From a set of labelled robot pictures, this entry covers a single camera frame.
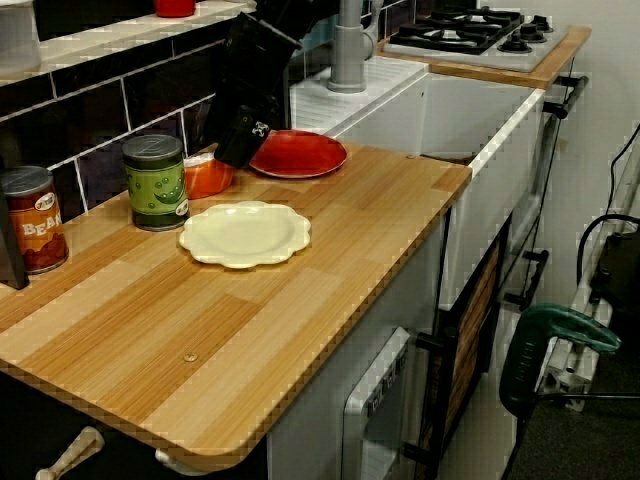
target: gas stove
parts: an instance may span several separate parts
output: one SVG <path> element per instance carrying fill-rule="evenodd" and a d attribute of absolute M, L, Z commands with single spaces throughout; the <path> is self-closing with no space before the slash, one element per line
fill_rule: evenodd
<path fill-rule="evenodd" d="M 531 72 L 565 37 L 566 26 L 517 11 L 461 9 L 434 11 L 402 25 L 384 52 Z"/>

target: faucet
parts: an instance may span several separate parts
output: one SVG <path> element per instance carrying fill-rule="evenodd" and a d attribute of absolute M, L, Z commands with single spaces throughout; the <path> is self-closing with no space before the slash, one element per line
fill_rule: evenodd
<path fill-rule="evenodd" d="M 364 62 L 374 56 L 378 44 L 378 18 L 384 0 L 372 0 L 371 24 L 366 30 L 360 24 L 361 3 L 357 0 L 340 0 L 340 14 L 333 45 L 329 90 L 340 93 L 357 93 L 367 88 Z"/>

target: white container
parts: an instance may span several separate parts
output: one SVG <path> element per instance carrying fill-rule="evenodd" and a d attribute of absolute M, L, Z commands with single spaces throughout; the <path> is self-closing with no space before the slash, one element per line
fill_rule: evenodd
<path fill-rule="evenodd" d="M 33 0 L 0 0 L 0 75 L 40 65 Z"/>

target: stove knob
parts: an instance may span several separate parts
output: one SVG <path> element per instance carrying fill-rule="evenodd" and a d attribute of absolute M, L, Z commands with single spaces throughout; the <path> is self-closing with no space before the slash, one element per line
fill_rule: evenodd
<path fill-rule="evenodd" d="M 538 25 L 535 23 L 526 23 L 520 27 L 520 35 L 523 40 L 531 43 L 543 43 L 547 39 L 544 38 L 544 34 L 538 29 Z"/>
<path fill-rule="evenodd" d="M 507 37 L 507 41 L 498 47 L 498 50 L 505 53 L 529 53 L 531 47 L 527 45 L 518 32 L 514 32 Z"/>
<path fill-rule="evenodd" d="M 549 22 L 547 21 L 547 17 L 535 15 L 533 17 L 533 20 L 531 20 L 531 23 L 535 23 L 536 25 L 538 25 L 538 29 L 541 32 L 544 32 L 544 33 L 553 32 L 553 28 L 551 28 L 551 26 L 549 25 Z"/>

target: tin lid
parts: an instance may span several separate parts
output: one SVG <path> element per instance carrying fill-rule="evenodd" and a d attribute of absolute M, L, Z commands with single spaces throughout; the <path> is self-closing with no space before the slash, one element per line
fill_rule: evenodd
<path fill-rule="evenodd" d="M 158 170 L 182 161 L 182 142 L 170 135 L 144 135 L 127 141 L 122 153 L 134 168 Z"/>
<path fill-rule="evenodd" d="M 0 183 L 7 197 L 38 192 L 53 183 L 53 174 L 46 168 L 25 166 L 0 170 Z"/>

